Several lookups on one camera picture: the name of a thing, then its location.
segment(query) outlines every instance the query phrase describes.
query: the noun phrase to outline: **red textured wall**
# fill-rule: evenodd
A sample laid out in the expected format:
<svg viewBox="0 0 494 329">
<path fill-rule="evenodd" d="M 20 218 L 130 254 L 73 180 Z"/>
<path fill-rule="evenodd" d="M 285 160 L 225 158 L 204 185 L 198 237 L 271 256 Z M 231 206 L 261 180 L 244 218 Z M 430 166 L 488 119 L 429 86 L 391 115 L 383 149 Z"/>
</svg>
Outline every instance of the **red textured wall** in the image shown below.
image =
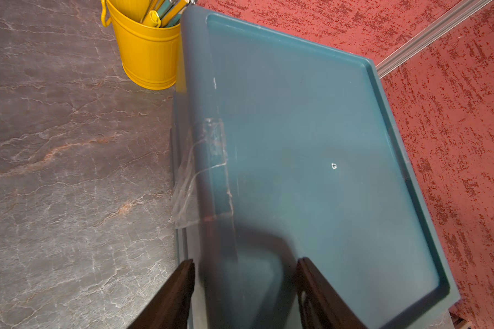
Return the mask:
<svg viewBox="0 0 494 329">
<path fill-rule="evenodd" d="M 459 0 L 200 0 L 245 21 L 380 63 Z"/>
<path fill-rule="evenodd" d="M 494 328 L 494 1 L 382 81 L 462 300 Z"/>
</svg>

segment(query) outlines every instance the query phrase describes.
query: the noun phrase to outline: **teal plastic bin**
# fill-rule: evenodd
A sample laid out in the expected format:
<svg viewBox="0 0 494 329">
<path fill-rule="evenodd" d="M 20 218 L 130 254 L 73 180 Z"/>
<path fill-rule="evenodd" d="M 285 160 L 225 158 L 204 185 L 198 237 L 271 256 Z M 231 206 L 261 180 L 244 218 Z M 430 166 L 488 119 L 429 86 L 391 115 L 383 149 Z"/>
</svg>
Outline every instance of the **teal plastic bin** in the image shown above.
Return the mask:
<svg viewBox="0 0 494 329">
<path fill-rule="evenodd" d="M 452 306 L 373 62 L 197 6 L 181 25 L 172 157 L 176 188 L 189 182 L 176 198 L 196 207 L 176 220 L 178 258 L 197 264 L 191 327 L 300 328 L 300 257 L 369 329 L 424 328 Z"/>
</svg>

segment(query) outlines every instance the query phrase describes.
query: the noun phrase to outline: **marble countertop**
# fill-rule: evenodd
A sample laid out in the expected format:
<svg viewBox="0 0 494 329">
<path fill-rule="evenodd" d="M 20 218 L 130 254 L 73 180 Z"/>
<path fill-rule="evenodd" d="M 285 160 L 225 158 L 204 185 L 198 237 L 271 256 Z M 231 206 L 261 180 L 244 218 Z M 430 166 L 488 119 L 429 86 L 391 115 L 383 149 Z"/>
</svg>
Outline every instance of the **marble countertop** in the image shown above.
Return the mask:
<svg viewBox="0 0 494 329">
<path fill-rule="evenodd" d="M 175 267 L 172 90 L 100 9 L 0 0 L 0 329 L 123 328 Z"/>
</svg>

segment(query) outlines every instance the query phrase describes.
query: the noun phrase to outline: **yellow utensil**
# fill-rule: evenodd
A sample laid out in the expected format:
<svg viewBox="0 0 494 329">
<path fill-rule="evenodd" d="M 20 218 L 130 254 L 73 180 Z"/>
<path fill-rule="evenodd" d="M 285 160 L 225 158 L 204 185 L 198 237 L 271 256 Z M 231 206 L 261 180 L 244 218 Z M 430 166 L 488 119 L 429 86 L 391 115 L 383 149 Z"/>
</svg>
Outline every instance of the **yellow utensil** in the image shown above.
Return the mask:
<svg viewBox="0 0 494 329">
<path fill-rule="evenodd" d="M 161 27 L 165 27 L 168 25 L 170 20 L 174 18 L 183 8 L 186 7 L 190 3 L 190 0 L 179 0 L 178 3 L 176 3 L 168 13 L 163 16 L 163 19 L 161 20 Z"/>
<path fill-rule="evenodd" d="M 158 6 L 161 6 L 161 4 L 164 2 L 165 0 L 151 0 L 150 4 L 148 5 L 148 8 L 146 9 L 145 11 L 145 16 L 143 16 L 143 18 L 141 19 L 141 21 L 139 23 L 143 23 L 147 14 L 150 13 L 150 10 L 156 10 L 156 8 Z"/>
<path fill-rule="evenodd" d="M 157 27 L 158 25 L 161 25 L 158 12 L 155 10 L 150 10 L 143 21 L 143 25 L 149 27 Z"/>
</svg>

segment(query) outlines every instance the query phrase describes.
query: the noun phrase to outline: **bin handle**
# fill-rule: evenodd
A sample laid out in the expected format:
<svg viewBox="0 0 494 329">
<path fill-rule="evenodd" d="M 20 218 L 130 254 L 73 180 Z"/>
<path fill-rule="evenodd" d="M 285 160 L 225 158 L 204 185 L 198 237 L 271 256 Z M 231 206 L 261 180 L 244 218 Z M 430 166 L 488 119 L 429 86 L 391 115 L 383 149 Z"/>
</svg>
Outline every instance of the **bin handle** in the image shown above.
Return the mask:
<svg viewBox="0 0 494 329">
<path fill-rule="evenodd" d="M 104 27 L 108 27 L 110 23 L 112 23 L 112 17 L 108 17 L 108 19 L 105 21 L 106 18 L 106 0 L 100 0 L 100 3 L 103 5 L 103 12 L 100 14 L 100 22 L 103 23 Z"/>
</svg>

